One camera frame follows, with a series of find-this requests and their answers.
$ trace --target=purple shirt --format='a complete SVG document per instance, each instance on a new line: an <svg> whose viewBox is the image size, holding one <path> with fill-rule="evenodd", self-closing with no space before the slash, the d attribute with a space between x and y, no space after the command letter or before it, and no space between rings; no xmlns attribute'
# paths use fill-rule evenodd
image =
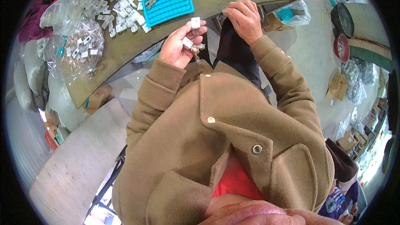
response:
<svg viewBox="0 0 400 225"><path fill-rule="evenodd" d="M318 214L337 220L348 208L350 201L357 202L359 196L360 188L358 187L358 182L351 185L346 195L343 195L343 192L338 187L335 187L333 193L326 198Z"/></svg>

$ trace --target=blue tray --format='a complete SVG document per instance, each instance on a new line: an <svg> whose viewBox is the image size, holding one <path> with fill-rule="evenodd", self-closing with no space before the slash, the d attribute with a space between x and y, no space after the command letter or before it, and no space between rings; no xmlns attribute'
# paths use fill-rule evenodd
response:
<svg viewBox="0 0 400 225"><path fill-rule="evenodd" d="M289 21L292 17L294 17L294 14L290 8L284 8L277 13L283 21Z"/></svg>
<svg viewBox="0 0 400 225"><path fill-rule="evenodd" d="M142 4L147 27L194 12L192 0L157 0L150 10L144 4L146 1L148 0L143 0Z"/></svg>

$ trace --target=hand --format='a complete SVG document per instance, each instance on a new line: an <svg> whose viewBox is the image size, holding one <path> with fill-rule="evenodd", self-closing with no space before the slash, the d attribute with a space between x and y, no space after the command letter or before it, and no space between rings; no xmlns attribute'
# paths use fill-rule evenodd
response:
<svg viewBox="0 0 400 225"><path fill-rule="evenodd" d="M356 215L357 211L358 211L357 203L353 203L353 207L351 209L350 214Z"/></svg>
<svg viewBox="0 0 400 225"><path fill-rule="evenodd" d="M192 59L193 54L191 50L183 48L182 40L186 36L193 42L193 44L201 43L203 41L203 37L201 35L207 32L207 27L204 26L205 24L206 22L202 20L200 22L201 27L194 30L196 38L194 38L192 32L190 31L192 28L191 21L172 32L162 45L163 47L161 48L158 59L175 67L184 69Z"/></svg>
<svg viewBox="0 0 400 225"><path fill-rule="evenodd" d="M346 225L350 225L350 224L352 224L352 222L353 222L353 215L352 214L345 215L344 219L342 221L342 223L346 224Z"/></svg>
<svg viewBox="0 0 400 225"><path fill-rule="evenodd" d="M256 3L250 0L230 2L223 14L228 16L237 34L249 46L263 36Z"/></svg>

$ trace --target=lips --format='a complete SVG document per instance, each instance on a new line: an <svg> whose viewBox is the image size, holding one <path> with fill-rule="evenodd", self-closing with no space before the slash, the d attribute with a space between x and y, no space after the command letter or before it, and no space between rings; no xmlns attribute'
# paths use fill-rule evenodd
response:
<svg viewBox="0 0 400 225"><path fill-rule="evenodd" d="M226 222L226 225L233 225L256 215L267 215L267 214L284 215L285 213L280 208L271 203L266 203L266 202L259 203L253 206L243 208L237 211L236 213L232 214L229 217L228 221Z"/></svg>

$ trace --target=red shirt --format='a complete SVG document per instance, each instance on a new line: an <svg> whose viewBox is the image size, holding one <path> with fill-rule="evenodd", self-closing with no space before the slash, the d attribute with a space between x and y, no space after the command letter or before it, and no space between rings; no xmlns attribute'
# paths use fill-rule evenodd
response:
<svg viewBox="0 0 400 225"><path fill-rule="evenodd" d="M213 198L224 194L243 195L255 200L265 198L234 152L230 154L225 172L214 192Z"/></svg>

